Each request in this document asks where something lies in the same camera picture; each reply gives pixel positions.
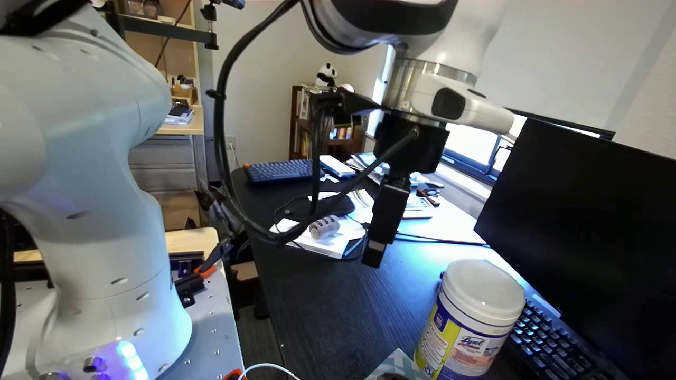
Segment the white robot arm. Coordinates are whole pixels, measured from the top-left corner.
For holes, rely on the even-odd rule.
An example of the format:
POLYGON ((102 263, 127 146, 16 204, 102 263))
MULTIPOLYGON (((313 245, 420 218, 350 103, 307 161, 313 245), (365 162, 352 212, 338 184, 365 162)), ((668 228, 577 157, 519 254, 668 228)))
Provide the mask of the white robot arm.
MULTIPOLYGON (((451 91, 461 123, 502 130, 502 109, 470 92, 506 0, 284 0, 326 48, 393 45, 438 72, 391 108, 434 119, 451 91)), ((128 152, 168 114, 168 86, 90 0, 0 4, 0 206, 33 238, 55 292, 10 327, 2 373, 81 376, 89 357, 114 376, 157 378, 188 349, 193 319, 168 277, 161 204, 128 152)))

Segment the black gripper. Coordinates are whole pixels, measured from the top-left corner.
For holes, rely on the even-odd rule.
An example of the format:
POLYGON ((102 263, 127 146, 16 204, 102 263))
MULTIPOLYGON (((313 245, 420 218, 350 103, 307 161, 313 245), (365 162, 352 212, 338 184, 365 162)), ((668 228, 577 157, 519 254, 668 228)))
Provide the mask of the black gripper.
POLYGON ((386 247, 394 241, 409 189, 404 182, 409 173, 433 173, 441 161, 448 130, 434 124, 408 120, 402 114, 385 114, 375 128, 375 157, 385 157, 389 171, 373 202, 373 218, 362 261, 377 269, 386 247))

